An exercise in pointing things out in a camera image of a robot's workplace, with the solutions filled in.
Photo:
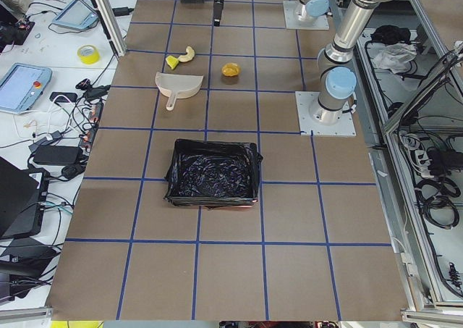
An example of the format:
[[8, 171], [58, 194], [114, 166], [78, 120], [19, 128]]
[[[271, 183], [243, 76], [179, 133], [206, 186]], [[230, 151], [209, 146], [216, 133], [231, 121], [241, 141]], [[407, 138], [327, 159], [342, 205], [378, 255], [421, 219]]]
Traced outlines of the silver robot arm near bin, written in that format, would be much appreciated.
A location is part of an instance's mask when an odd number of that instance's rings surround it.
[[318, 55], [321, 90], [309, 107], [310, 116], [322, 125], [339, 121], [344, 104], [354, 93], [357, 78], [345, 64], [353, 57], [353, 48], [374, 9], [392, 0], [351, 0], [331, 43]]

